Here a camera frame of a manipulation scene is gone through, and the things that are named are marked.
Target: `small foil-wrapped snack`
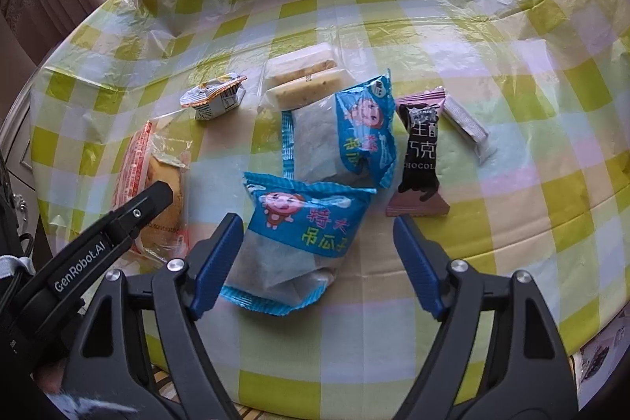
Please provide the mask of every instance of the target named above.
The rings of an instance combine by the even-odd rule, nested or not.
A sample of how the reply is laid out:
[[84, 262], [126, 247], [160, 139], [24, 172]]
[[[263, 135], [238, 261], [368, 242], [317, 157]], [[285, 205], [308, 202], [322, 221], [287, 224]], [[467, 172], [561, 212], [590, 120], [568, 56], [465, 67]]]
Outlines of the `small foil-wrapped snack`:
[[488, 157], [494, 155], [497, 147], [490, 140], [489, 132], [450, 94], [446, 95], [444, 113], [453, 122], [464, 141], [470, 144], [479, 158], [480, 165], [486, 162]]
[[180, 98], [182, 107], [192, 107], [197, 120], [209, 120], [231, 111], [245, 96], [242, 82], [247, 79], [237, 73], [226, 73], [202, 82]]

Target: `blue gripper pad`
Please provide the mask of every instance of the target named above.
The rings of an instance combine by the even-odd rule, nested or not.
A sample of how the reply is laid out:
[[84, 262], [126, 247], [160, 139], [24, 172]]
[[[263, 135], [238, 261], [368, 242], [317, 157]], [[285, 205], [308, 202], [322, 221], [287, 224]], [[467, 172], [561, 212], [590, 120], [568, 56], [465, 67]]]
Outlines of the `blue gripper pad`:
[[194, 320], [201, 318], [204, 312], [211, 310], [214, 306], [242, 243], [243, 220], [237, 214], [228, 214], [212, 237], [199, 241], [193, 247], [187, 259], [192, 272], [195, 266], [195, 250], [199, 249], [197, 255], [201, 256], [204, 253], [210, 253], [206, 261], [201, 263], [196, 277], [193, 276], [195, 293], [188, 312]]
[[[424, 253], [421, 245], [423, 243], [428, 243], [427, 249], [432, 255]], [[440, 278], [433, 265], [444, 265], [438, 272], [443, 271], [445, 277], [445, 266], [448, 263], [446, 253], [436, 243], [427, 241], [409, 216], [399, 216], [394, 220], [394, 244], [422, 309], [431, 313], [435, 319], [439, 318], [445, 312], [446, 306], [440, 295]], [[435, 246], [443, 253], [443, 257], [435, 254]]]

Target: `cable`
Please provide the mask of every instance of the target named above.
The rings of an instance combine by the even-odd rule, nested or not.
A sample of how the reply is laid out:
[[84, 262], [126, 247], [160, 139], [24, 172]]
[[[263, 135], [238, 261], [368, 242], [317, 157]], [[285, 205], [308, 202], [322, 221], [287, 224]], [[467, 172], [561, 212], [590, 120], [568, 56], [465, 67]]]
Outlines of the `cable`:
[[0, 299], [0, 315], [2, 314], [2, 312], [4, 312], [4, 309], [7, 307], [9, 302], [13, 299], [13, 296], [15, 296], [16, 292], [18, 291], [18, 285], [20, 284], [20, 278], [22, 277], [23, 273], [24, 268], [22, 267], [18, 267], [15, 270], [15, 274], [13, 275], [9, 286], [4, 291], [4, 294], [2, 294], [2, 299]]
[[33, 248], [35, 247], [35, 238], [30, 233], [23, 233], [20, 235], [20, 243], [28, 240], [28, 246], [26, 246], [26, 250], [24, 251], [25, 257], [31, 257], [33, 255]]

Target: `blue snack bag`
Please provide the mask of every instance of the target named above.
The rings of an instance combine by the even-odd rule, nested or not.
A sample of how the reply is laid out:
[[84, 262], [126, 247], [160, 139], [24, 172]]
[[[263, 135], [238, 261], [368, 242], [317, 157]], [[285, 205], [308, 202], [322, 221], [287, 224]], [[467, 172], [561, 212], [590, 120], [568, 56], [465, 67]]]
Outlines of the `blue snack bag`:
[[287, 315], [334, 281], [375, 189], [245, 173], [254, 213], [221, 291], [238, 306]]
[[283, 113], [283, 169], [304, 182], [389, 187], [396, 166], [389, 73]]

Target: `screw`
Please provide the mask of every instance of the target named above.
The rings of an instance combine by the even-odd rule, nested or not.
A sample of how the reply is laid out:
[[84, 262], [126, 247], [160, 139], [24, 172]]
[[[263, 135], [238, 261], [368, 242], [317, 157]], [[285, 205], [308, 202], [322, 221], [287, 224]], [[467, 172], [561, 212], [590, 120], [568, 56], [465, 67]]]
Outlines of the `screw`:
[[184, 261], [181, 258], [174, 258], [173, 260], [169, 260], [166, 265], [166, 269], [172, 272], [181, 271], [184, 268]]
[[450, 268], [455, 272], [466, 272], [468, 270], [468, 263], [464, 260], [453, 260], [450, 263]]
[[516, 279], [521, 283], [529, 283], [532, 280], [532, 275], [527, 271], [517, 271]]
[[107, 281], [116, 281], [118, 278], [120, 278], [120, 269], [110, 269], [105, 272], [105, 279]]

